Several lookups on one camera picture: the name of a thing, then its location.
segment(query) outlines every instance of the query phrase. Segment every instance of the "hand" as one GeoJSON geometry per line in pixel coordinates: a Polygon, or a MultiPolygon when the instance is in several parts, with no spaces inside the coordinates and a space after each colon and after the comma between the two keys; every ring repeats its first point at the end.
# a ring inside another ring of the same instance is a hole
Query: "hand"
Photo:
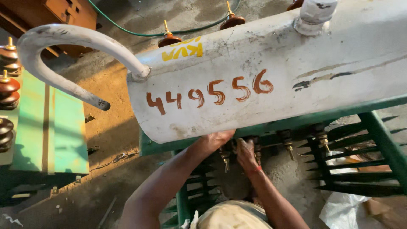
{"type": "Polygon", "coordinates": [[[203,138],[205,138],[209,148],[214,152],[215,150],[219,149],[219,147],[225,145],[233,137],[235,131],[236,129],[215,132],[205,135],[203,138]]]}
{"type": "Polygon", "coordinates": [[[253,140],[248,140],[245,142],[243,139],[237,139],[237,161],[243,167],[243,169],[248,171],[254,171],[258,167],[256,158],[254,157],[254,143],[253,140]]]}

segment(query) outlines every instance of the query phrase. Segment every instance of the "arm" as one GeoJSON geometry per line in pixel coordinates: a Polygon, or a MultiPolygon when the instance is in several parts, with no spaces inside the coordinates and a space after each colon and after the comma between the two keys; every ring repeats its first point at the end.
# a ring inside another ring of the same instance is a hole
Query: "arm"
{"type": "Polygon", "coordinates": [[[243,139],[238,139],[236,152],[238,162],[264,205],[269,222],[272,222],[276,229],[309,229],[298,211],[278,192],[263,170],[258,170],[253,141],[246,143],[243,139]]]}
{"type": "Polygon", "coordinates": [[[228,130],[203,136],[153,172],[126,201],[119,228],[160,228],[160,212],[191,172],[225,144],[234,132],[228,130]]]}

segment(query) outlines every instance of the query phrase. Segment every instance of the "wire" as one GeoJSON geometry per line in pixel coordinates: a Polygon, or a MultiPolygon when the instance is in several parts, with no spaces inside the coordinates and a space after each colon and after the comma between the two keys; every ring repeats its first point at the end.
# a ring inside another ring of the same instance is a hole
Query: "wire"
{"type": "MultiPolygon", "coordinates": [[[[112,21],[108,16],[106,16],[106,14],[104,14],[98,7],[96,7],[95,4],[93,4],[93,2],[91,0],[88,0],[88,2],[93,6],[93,8],[95,8],[95,10],[100,13],[103,17],[105,17],[107,20],[109,20],[113,25],[115,25],[117,28],[123,30],[126,33],[130,33],[136,36],[140,36],[140,37],[158,37],[158,36],[164,36],[164,33],[157,33],[157,34],[143,34],[143,33],[135,33],[135,32],[131,32],[126,30],[125,28],[119,26],[118,24],[116,24],[114,21],[112,21]]],[[[236,7],[233,9],[233,12],[237,10],[237,8],[239,7],[240,4],[240,0],[237,0],[237,4],[236,7]]],[[[179,30],[179,31],[172,31],[173,34],[181,34],[181,33],[191,33],[191,32],[196,32],[196,31],[200,31],[200,30],[204,30],[207,28],[210,28],[212,26],[215,26],[221,22],[223,22],[224,20],[226,20],[228,16],[220,19],[219,21],[216,21],[214,23],[211,23],[209,25],[203,26],[203,27],[199,27],[199,28],[195,28],[195,29],[189,29],[189,30],[179,30]]]]}

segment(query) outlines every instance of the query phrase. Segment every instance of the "wooden furniture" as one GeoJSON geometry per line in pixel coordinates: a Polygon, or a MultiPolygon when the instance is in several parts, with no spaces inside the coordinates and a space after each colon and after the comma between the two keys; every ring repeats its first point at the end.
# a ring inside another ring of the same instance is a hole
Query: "wooden furniture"
{"type": "MultiPolygon", "coordinates": [[[[1,0],[0,26],[15,37],[27,30],[52,23],[64,23],[96,29],[96,12],[86,0],[1,0]]],[[[57,45],[46,49],[46,57],[65,52],[72,57],[92,49],[78,45],[57,45]]]]}

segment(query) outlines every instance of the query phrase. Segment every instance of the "white transformer tank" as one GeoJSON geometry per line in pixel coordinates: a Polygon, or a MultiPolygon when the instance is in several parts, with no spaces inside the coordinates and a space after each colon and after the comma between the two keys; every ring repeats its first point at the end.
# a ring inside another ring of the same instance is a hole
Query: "white transformer tank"
{"type": "Polygon", "coordinates": [[[79,44],[112,54],[129,69],[134,114],[157,143],[406,93],[407,1],[304,4],[301,17],[296,9],[136,58],[105,35],[69,25],[31,29],[18,50],[34,76],[104,110],[106,101],[48,69],[39,52],[79,44]]]}

